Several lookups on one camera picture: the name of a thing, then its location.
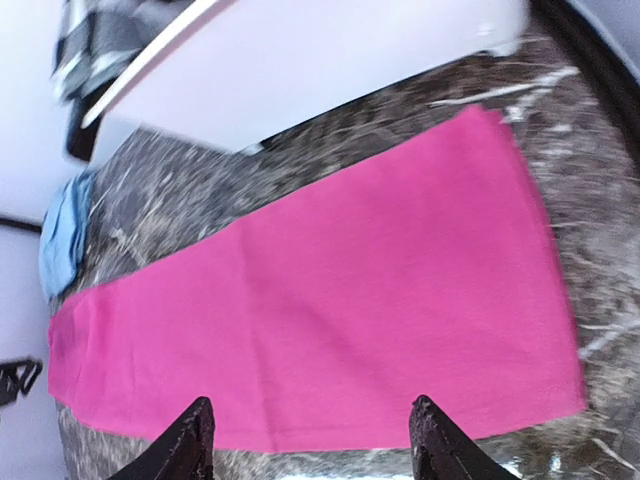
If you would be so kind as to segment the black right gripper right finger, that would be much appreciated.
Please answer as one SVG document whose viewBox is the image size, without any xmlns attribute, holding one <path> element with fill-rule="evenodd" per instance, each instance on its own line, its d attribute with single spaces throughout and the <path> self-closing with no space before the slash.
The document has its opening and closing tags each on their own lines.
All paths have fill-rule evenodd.
<svg viewBox="0 0 640 480">
<path fill-rule="evenodd" d="M 413 402 L 409 418 L 413 478 L 419 480 L 515 480 L 428 396 Z"/>
</svg>

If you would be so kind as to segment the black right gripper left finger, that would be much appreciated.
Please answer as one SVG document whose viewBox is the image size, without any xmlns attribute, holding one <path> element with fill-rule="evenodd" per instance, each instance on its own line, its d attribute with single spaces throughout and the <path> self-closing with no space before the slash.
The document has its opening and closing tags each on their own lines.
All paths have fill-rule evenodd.
<svg viewBox="0 0 640 480">
<path fill-rule="evenodd" d="M 198 397 L 141 455 L 109 480 L 212 480 L 215 420 Z"/>
</svg>

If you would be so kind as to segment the pink trousers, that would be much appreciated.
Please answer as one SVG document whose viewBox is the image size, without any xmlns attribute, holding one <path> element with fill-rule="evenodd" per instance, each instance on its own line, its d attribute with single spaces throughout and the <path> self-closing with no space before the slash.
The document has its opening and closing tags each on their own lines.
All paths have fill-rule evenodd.
<svg viewBox="0 0 640 480">
<path fill-rule="evenodd" d="M 479 106 L 73 295 L 49 344 L 84 425 L 153 440 L 205 396 L 224 450 L 405 448 L 420 395 L 473 438 L 586 406 L 547 212 Z"/>
</svg>

